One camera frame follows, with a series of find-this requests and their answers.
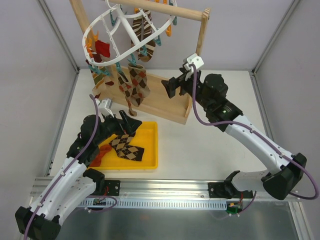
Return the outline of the teal clothes peg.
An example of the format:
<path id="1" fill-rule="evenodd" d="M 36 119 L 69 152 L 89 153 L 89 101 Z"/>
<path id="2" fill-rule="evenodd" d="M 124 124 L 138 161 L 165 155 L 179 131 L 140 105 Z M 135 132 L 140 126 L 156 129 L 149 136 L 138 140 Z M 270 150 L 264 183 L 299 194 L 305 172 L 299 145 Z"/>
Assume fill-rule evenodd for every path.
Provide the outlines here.
<path id="1" fill-rule="evenodd" d="M 137 61 L 136 61 L 136 58 L 133 54 L 130 54 L 130 57 L 127 58 L 127 61 L 128 61 L 129 67 L 133 67 L 133 68 L 137 67 Z"/>

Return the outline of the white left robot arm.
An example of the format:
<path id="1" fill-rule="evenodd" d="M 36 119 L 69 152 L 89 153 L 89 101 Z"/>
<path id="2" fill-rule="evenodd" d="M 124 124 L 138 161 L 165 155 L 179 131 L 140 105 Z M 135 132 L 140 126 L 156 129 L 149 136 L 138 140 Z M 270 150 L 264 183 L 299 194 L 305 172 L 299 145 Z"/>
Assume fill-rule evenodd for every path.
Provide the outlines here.
<path id="1" fill-rule="evenodd" d="M 58 173 L 29 207 L 21 206 L 15 213 L 25 239 L 56 239 L 64 221 L 86 197 L 104 193 L 104 174 L 88 168 L 99 154 L 99 144 L 112 135 L 133 134 L 142 125 L 123 110 L 119 113 L 121 118 L 98 114 L 84 118 Z"/>

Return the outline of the orange sock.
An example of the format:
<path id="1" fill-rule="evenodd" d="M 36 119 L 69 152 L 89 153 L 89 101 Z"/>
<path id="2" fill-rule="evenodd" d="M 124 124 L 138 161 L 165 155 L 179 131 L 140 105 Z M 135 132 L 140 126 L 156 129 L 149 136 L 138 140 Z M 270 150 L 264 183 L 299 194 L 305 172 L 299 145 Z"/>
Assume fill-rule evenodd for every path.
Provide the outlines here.
<path id="1" fill-rule="evenodd" d="M 90 167 L 99 167 L 101 165 L 102 159 L 103 157 L 109 153 L 113 148 L 111 147 L 110 144 L 105 144 L 102 145 L 99 148 L 99 153 L 98 155 L 95 157 L 95 159 L 92 161 L 92 163 L 89 165 Z"/>

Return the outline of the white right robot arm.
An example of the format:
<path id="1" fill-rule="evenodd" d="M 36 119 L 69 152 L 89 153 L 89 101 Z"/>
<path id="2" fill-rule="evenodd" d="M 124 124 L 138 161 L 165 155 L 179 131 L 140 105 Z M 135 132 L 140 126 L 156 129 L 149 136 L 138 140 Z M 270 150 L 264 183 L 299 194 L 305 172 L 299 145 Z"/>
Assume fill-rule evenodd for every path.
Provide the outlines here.
<path id="1" fill-rule="evenodd" d="M 187 71 L 169 80 L 162 80 L 169 98 L 180 88 L 203 107 L 205 116 L 222 132 L 230 135 L 253 153 L 266 167 L 264 171 L 235 170 L 215 193 L 222 198 L 234 198 L 244 191 L 267 192 L 277 200 L 284 200 L 302 179 L 306 157 L 293 155 L 256 130 L 243 112 L 227 99 L 228 85 L 220 74 L 208 74 L 200 80 L 201 72 L 186 78 Z"/>

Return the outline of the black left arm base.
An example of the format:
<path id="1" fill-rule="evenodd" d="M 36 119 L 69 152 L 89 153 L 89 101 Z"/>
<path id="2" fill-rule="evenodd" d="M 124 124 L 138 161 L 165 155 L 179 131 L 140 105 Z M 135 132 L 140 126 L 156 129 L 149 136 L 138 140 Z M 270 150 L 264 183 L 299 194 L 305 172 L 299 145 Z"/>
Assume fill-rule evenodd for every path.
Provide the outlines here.
<path id="1" fill-rule="evenodd" d="M 120 180 L 104 179 L 96 184 L 93 195 L 96 196 L 119 196 L 121 189 Z"/>

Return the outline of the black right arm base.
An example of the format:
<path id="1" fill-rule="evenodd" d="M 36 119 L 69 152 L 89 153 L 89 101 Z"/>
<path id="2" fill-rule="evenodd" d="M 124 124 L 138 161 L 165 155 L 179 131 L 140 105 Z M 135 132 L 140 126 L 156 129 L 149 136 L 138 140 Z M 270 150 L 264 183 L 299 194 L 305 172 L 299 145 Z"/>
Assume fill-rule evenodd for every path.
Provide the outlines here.
<path id="1" fill-rule="evenodd" d="M 207 184 L 209 198 L 252 199 L 252 191 L 239 191 L 231 183 L 209 182 Z"/>

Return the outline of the white round clip hanger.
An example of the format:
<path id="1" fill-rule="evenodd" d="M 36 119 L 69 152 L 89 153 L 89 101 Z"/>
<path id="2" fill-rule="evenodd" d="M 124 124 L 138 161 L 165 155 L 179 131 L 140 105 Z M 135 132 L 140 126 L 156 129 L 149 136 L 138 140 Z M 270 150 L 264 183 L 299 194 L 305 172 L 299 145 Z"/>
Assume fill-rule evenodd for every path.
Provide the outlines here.
<path id="1" fill-rule="evenodd" d="M 146 44 L 154 40 L 155 47 L 162 45 L 161 36 L 166 35 L 169 25 L 177 24 L 176 15 L 168 14 L 167 20 L 163 23 L 153 23 L 152 10 L 150 7 L 139 5 L 134 11 L 127 12 L 127 3 L 118 3 L 110 6 L 107 11 L 98 16 L 93 22 L 88 23 L 83 30 L 82 48 L 85 61 L 88 65 L 99 69 L 110 65 L 119 65 L 120 61 L 127 60 L 130 54 L 138 59 L 138 54 L 147 55 Z M 133 19 L 143 16 L 150 24 L 152 34 L 144 40 L 139 40 L 132 28 Z M 101 57 L 102 62 L 94 60 L 93 53 L 96 51 L 95 42 L 100 40 L 110 46 L 110 58 Z"/>

